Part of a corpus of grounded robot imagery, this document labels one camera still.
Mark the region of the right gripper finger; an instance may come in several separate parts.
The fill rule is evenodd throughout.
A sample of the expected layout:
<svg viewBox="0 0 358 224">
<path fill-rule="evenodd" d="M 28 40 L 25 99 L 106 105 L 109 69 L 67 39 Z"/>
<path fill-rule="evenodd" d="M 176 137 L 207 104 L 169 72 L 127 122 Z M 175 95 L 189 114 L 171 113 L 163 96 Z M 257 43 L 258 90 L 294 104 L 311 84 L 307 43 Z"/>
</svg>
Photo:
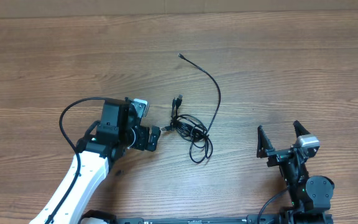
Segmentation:
<svg viewBox="0 0 358 224">
<path fill-rule="evenodd" d="M 274 151 L 274 147 L 272 146 L 270 139 L 267 137 L 265 131 L 263 130 L 262 125 L 260 125 L 257 128 L 257 137 L 258 137 L 257 157 L 258 158 L 268 157 L 269 153 Z"/>
<path fill-rule="evenodd" d="M 310 134 L 298 120 L 293 122 L 293 126 L 297 137 Z"/>
</svg>

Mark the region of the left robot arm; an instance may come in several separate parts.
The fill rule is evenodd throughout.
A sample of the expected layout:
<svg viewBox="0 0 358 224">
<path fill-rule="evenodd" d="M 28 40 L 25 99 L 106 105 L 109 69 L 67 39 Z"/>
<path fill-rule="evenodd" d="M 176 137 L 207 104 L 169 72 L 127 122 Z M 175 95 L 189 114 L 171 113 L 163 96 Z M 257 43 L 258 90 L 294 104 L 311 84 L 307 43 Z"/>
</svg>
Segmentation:
<svg viewBox="0 0 358 224">
<path fill-rule="evenodd" d="M 156 126 L 141 126 L 149 103 L 140 99 L 102 98 L 101 118 L 69 145 L 75 152 L 66 176 L 32 223 L 117 223 L 115 215 L 85 208 L 126 149 L 154 152 L 161 135 Z"/>
</svg>

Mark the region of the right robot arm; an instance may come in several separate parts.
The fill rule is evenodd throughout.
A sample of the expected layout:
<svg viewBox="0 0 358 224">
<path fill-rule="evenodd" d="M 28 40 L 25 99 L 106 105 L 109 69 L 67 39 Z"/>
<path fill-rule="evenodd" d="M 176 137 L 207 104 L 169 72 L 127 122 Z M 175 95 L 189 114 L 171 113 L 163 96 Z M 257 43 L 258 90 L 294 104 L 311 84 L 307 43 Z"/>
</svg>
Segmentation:
<svg viewBox="0 0 358 224">
<path fill-rule="evenodd" d="M 294 121 L 296 141 L 288 149 L 276 150 L 267 137 L 263 126 L 257 128 L 257 157 L 267 158 L 267 166 L 277 166 L 285 181 L 285 189 L 270 198 L 260 209 L 256 222 L 261 223 L 332 223 L 326 214 L 331 208 L 334 182 L 325 176 L 309 176 L 308 159 L 314 157 L 320 147 L 319 139 L 299 122 Z M 263 213 L 272 202 L 288 193 L 290 207 L 282 207 L 276 215 Z"/>
</svg>

